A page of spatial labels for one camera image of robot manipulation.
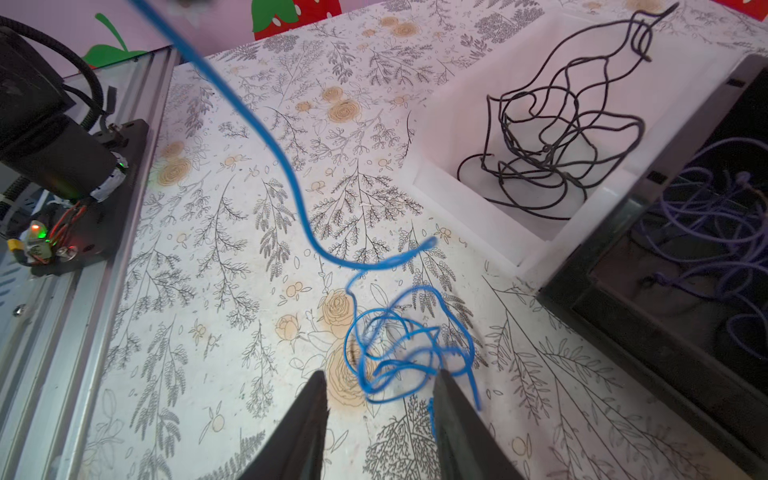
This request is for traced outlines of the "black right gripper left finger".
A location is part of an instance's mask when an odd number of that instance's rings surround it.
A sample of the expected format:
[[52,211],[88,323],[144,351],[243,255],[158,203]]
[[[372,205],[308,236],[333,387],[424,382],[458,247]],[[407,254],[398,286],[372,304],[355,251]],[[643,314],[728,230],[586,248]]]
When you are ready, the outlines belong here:
[[239,478],[321,479],[328,417],[326,377],[317,370]]

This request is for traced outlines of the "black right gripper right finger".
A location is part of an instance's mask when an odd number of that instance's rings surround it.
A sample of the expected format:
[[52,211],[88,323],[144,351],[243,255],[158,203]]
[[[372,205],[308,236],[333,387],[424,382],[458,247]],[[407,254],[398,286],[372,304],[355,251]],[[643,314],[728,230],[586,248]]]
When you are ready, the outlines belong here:
[[434,384],[433,412],[442,479],[523,479],[446,370]]

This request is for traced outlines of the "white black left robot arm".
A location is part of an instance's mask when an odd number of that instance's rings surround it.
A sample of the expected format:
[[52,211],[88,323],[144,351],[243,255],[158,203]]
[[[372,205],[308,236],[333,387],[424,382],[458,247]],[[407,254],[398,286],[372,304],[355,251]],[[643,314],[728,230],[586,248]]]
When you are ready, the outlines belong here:
[[150,127],[108,118],[115,88],[53,37],[1,20],[1,236],[36,277],[111,258],[128,222]]

